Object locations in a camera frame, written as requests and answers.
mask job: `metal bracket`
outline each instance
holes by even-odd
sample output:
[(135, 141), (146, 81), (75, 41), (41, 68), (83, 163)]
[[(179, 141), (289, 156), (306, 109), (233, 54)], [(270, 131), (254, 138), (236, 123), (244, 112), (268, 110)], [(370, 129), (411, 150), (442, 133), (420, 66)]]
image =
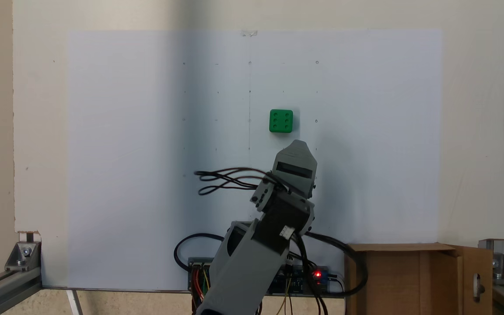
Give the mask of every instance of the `metal bracket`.
[(6, 271), (30, 271), (40, 267), (39, 241), (18, 241), (9, 255), (5, 264)]

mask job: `wire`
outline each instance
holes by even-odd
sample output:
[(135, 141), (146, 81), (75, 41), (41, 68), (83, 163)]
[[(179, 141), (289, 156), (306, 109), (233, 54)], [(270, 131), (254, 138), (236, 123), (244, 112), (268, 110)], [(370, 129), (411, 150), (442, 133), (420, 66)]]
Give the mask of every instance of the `wire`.
[(289, 307), (290, 307), (290, 315), (293, 315), (293, 303), (291, 302), (291, 295), (289, 294)]
[(258, 309), (256, 309), (256, 315), (262, 315), (262, 306), (264, 304), (264, 301), (260, 302), (260, 305), (258, 305)]
[(308, 284), (308, 287), (310, 288), (310, 291), (312, 291), (312, 295), (314, 295), (314, 299), (316, 299), (316, 304), (318, 305), (318, 314), (320, 314), (320, 306), (322, 306), (322, 310), (324, 311), (324, 315), (328, 315), (328, 309), (326, 307), (326, 303), (324, 303), (322, 296), (320, 296), (320, 291), (318, 290), (318, 287), (314, 283), (314, 278), (312, 277), (312, 273), (310, 272), (310, 267), (308, 265), (308, 257), (306, 255), (305, 244), (302, 241), (302, 237), (298, 232), (294, 233), (294, 241), (297, 243), (298, 250), (301, 253), (303, 275), (304, 275), (304, 278), (306, 279), (306, 283)]
[(360, 270), (360, 273), (362, 275), (361, 281), (353, 289), (348, 290), (348, 291), (344, 291), (344, 292), (338, 292), (338, 293), (328, 293), (329, 296), (340, 297), (340, 298), (348, 297), (348, 296), (354, 295), (355, 293), (357, 293), (358, 291), (363, 289), (363, 287), (367, 284), (367, 281), (368, 281), (367, 264), (364, 261), (364, 259), (362, 259), (362, 257), (360, 255), (358, 255), (358, 253), (356, 251), (354, 251), (354, 249), (352, 249), (349, 245), (345, 244), (344, 242), (338, 241), (337, 239), (326, 236), (326, 235), (313, 233), (313, 232), (309, 232), (309, 231), (306, 232), (305, 235), (308, 237), (312, 237), (314, 239), (317, 239), (318, 241), (332, 245), (338, 249), (341, 249), (347, 256), (349, 256), (355, 262), (355, 265), (358, 267), (358, 269)]
[[(345, 291), (346, 282), (345, 282), (342, 275), (337, 274), (335, 279), (328, 278), (328, 280), (337, 282), (339, 284), (339, 286), (342, 288), (342, 292)], [(347, 297), (343, 297), (343, 315), (346, 315), (346, 314), (347, 314)]]
[[(252, 175), (240, 176), (240, 177), (236, 177), (236, 178), (230, 177), (230, 175), (240, 173), (240, 172), (257, 172), (257, 173), (264, 175), (264, 177), (258, 177), (258, 176), (252, 176)], [(281, 187), (284, 190), (286, 190), (284, 185), (281, 183), (281, 181), (275, 175), (273, 175), (270, 172), (266, 173), (262, 170), (258, 170), (258, 169), (254, 169), (254, 168), (239, 167), (239, 168), (221, 169), (221, 170), (216, 170), (216, 171), (201, 171), (200, 170), (200, 171), (195, 171), (194, 174), (199, 176), (199, 179), (202, 182), (212, 182), (212, 181), (216, 181), (218, 179), (225, 180), (225, 182), (220, 185), (209, 185), (209, 186), (200, 188), (200, 190), (198, 190), (198, 195), (200, 195), (200, 196), (208, 195), (218, 189), (255, 190), (256, 188), (258, 188), (258, 185), (240, 181), (241, 179), (260, 179), (261, 181), (268, 181), (268, 182), (276, 185), (277, 187)], [(226, 186), (229, 183), (233, 183), (238, 186)]]
[[(192, 271), (192, 269), (190, 267), (188, 267), (188, 265), (186, 265), (182, 262), (182, 260), (178, 256), (178, 249), (180, 248), (180, 245), (182, 245), (185, 241), (192, 239), (192, 238), (198, 238), (198, 237), (216, 239), (221, 242), (224, 241), (224, 237), (219, 236), (219, 235), (210, 234), (210, 233), (196, 233), (196, 234), (192, 234), (188, 237), (184, 237), (184, 239), (182, 241), (178, 242), (176, 247), (174, 247), (174, 261), (176, 261), (176, 264), (178, 264), (178, 266), (180, 266), (180, 268), (184, 269), (188, 273), (190, 273)], [(296, 259), (301, 259), (300, 255), (298, 255), (297, 253), (293, 253), (291, 251), (289, 251), (289, 256), (294, 257)], [(309, 263), (309, 265), (316, 267), (316, 263), (313, 263), (310, 260), (308, 261), (308, 263)]]
[(176, 261), (178, 266), (180, 266), (180, 268), (184, 269), (187, 273), (191, 272), (192, 269), (180, 260), (180, 257), (178, 257), (178, 249), (180, 248), (180, 245), (182, 245), (182, 243), (189, 240), (190, 238), (196, 238), (196, 237), (212, 238), (212, 239), (216, 239), (218, 241), (224, 240), (224, 237), (220, 237), (219, 235), (209, 234), (209, 233), (196, 233), (196, 234), (192, 234), (188, 237), (184, 237), (184, 239), (182, 241), (178, 242), (176, 247), (174, 247), (174, 261)]
[(289, 293), (289, 287), (291, 286), (291, 281), (289, 280), (289, 284), (287, 285), (287, 289), (285, 289), (285, 296), (283, 297), (283, 302), (281, 303), (280, 309), (277, 311), (276, 315), (280, 315), (281, 309), (285, 305), (285, 301), (287, 300), (287, 294)]
[(198, 292), (199, 298), (203, 301), (204, 295), (202, 289), (200, 289), (200, 271), (196, 270), (196, 277), (194, 279), (196, 282), (196, 291)]
[(210, 280), (207, 278), (207, 273), (205, 269), (203, 270), (203, 277), (204, 279), (206, 279), (205, 282), (207, 283), (207, 289), (210, 289)]

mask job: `yellow wire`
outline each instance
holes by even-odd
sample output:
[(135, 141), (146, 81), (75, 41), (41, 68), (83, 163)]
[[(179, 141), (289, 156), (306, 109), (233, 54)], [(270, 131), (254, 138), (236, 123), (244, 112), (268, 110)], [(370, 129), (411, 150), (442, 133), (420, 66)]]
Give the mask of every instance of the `yellow wire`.
[(276, 315), (280, 315), (281, 309), (283, 309), (285, 305), (285, 301), (287, 300), (287, 294), (289, 293), (290, 286), (291, 286), (291, 280), (289, 279), (289, 284), (287, 285), (287, 289), (285, 290), (285, 296), (283, 297), (283, 303), (281, 303), (280, 309), (277, 311)]
[(206, 278), (207, 289), (210, 289), (210, 281), (207, 278), (207, 273), (205, 270), (203, 271), (203, 277)]

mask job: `red wire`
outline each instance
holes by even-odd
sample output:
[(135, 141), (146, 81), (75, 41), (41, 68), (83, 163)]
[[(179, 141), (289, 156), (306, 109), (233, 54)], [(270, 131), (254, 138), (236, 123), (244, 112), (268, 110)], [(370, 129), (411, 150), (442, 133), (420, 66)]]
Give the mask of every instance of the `red wire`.
[(199, 295), (199, 298), (202, 299), (202, 301), (203, 301), (203, 299), (204, 299), (203, 292), (202, 292), (202, 289), (200, 289), (200, 282), (198, 281), (198, 279), (200, 277), (199, 274), (200, 274), (200, 271), (198, 269), (196, 269), (196, 277), (194, 278), (194, 287), (196, 287), (196, 291)]

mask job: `cardboard flap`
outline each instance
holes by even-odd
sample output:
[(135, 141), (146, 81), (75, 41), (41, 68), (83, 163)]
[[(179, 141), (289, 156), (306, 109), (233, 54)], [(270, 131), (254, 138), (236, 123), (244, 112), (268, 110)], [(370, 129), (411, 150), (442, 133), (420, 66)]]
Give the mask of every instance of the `cardboard flap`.
[[(491, 315), (493, 303), (493, 252), (488, 249), (452, 246), (463, 259), (464, 315)], [(474, 299), (474, 276), (479, 275), (485, 291)]]
[(411, 251), (452, 251), (453, 247), (442, 243), (426, 244), (349, 244), (358, 252), (411, 252)]

